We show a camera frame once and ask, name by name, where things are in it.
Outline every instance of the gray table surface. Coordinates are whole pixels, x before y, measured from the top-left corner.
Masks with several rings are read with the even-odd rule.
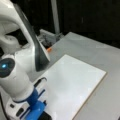
[[[120,116],[120,49],[70,32],[53,45],[48,68],[64,54],[107,72],[106,77],[79,111],[75,120],[118,120]],[[39,73],[33,72],[29,77],[34,81],[44,72],[45,70]],[[6,103],[8,96],[5,93],[2,95]],[[5,120],[1,107],[0,120]]]

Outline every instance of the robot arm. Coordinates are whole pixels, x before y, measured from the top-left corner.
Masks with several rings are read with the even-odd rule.
[[[31,117],[37,120],[45,104],[38,100],[41,92],[30,82],[27,73],[43,70],[50,58],[17,5],[9,0],[0,0],[0,21],[16,24],[29,43],[27,47],[13,55],[5,55],[0,60],[0,85],[11,97],[6,106],[7,114],[11,120],[23,120],[26,115],[26,120]]]

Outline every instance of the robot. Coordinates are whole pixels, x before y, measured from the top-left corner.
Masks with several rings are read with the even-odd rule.
[[[28,41],[23,47],[15,37],[6,35],[17,29]],[[24,13],[9,0],[0,0],[0,45],[5,53],[0,59],[0,86],[10,95],[6,105],[8,118],[40,119],[46,106],[46,101],[40,100],[46,78],[33,84],[27,73],[45,69],[50,58]]]

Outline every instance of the black circular sensor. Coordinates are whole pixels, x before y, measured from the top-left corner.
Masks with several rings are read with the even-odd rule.
[[[15,61],[12,58],[0,60],[0,77],[4,78],[10,75],[15,67]]]

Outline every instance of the cable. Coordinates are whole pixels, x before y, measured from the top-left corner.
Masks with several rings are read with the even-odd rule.
[[[4,105],[3,105],[3,99],[2,99],[2,95],[0,93],[0,103],[1,103],[1,107],[2,107],[2,110],[3,110],[3,113],[4,113],[4,116],[6,118],[6,120],[10,120],[6,114],[6,111],[5,111],[5,108],[4,108]]]

